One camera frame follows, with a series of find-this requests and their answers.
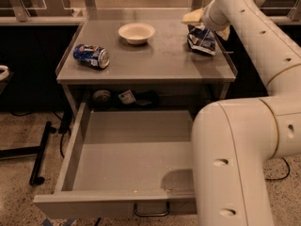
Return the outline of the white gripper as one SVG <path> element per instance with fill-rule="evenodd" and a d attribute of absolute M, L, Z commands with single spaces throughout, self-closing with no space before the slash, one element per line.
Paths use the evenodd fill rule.
<path fill-rule="evenodd" d="M 199 24 L 200 22 L 203 22 L 210 30 L 217 31 L 216 34 L 223 40 L 229 39 L 230 22 L 219 9 L 215 0 L 207 5 L 204 10 L 198 8 L 182 16 L 183 24 Z"/>

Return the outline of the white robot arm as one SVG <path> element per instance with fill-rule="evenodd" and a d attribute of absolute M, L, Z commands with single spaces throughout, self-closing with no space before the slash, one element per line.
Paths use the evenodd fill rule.
<path fill-rule="evenodd" d="M 258 6 L 213 0 L 201 17 L 212 31 L 232 26 L 267 96 L 203 107 L 192 127 L 198 226 L 274 226 L 263 164 L 300 152 L 300 48 Z"/>

